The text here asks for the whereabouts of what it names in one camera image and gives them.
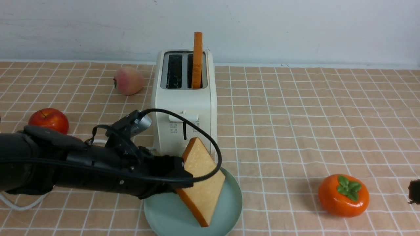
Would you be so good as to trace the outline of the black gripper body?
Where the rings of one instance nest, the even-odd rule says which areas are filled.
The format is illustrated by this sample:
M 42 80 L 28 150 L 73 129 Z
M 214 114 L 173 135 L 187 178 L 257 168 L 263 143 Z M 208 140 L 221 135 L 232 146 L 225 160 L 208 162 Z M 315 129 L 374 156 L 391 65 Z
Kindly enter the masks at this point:
M 116 151 L 129 173 L 140 175 L 147 178 L 192 178 L 192 174 L 185 170 L 182 157 L 163 155 L 157 156 L 142 146 L 136 146 L 132 141 L 125 142 L 122 138 L 112 133 L 108 140 L 98 141 L 104 144 L 105 148 Z M 193 187 L 193 181 L 182 181 L 175 183 L 172 181 L 141 181 L 142 190 L 137 196 L 145 199 L 156 194 L 173 192 L 178 189 Z

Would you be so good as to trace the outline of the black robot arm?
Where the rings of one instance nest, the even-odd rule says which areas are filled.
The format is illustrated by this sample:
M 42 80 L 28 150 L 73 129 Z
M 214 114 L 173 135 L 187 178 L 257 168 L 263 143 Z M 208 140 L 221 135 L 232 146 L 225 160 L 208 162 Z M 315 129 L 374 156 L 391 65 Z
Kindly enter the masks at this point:
M 42 127 L 1 134 L 1 191 L 44 195 L 54 187 L 143 200 L 193 187 L 182 158 L 155 156 L 112 134 L 105 146 Z

